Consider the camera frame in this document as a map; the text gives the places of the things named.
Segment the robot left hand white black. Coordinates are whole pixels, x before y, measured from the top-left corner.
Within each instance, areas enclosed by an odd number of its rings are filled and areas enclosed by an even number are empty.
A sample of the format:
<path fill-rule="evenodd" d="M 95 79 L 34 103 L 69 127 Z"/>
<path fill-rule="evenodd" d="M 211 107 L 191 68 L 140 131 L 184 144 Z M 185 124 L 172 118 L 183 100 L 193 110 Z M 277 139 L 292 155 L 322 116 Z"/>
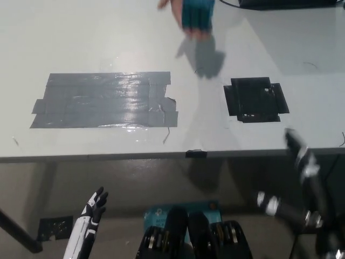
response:
<path fill-rule="evenodd" d="M 88 259 L 95 242 L 99 223 L 106 211 L 108 192 L 100 187 L 84 206 L 69 238 L 63 259 Z"/>

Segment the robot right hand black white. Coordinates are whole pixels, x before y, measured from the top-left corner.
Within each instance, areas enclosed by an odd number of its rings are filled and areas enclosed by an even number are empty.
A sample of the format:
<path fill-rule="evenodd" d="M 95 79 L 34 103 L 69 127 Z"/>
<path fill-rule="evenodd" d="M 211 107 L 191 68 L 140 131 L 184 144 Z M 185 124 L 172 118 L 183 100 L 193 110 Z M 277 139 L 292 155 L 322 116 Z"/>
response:
<path fill-rule="evenodd" d="M 331 220 L 326 188 L 320 178 L 320 164 L 296 130 L 285 129 L 285 140 L 294 161 L 294 168 L 299 175 L 302 197 L 307 208 L 298 210 L 284 203 L 282 199 L 263 191 L 256 193 L 256 205 L 266 215 L 283 219 L 296 228 L 321 228 Z"/>

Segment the person's bare hand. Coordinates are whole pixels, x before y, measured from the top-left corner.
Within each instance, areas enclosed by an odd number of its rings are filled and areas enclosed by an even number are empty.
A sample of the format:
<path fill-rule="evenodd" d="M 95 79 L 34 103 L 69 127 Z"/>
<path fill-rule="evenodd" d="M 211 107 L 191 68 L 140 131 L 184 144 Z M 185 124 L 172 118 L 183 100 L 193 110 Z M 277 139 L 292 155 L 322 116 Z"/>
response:
<path fill-rule="evenodd" d="M 162 10 L 169 4 L 178 26 L 189 38 L 204 40 L 211 36 L 215 1 L 159 1 L 157 8 Z"/>

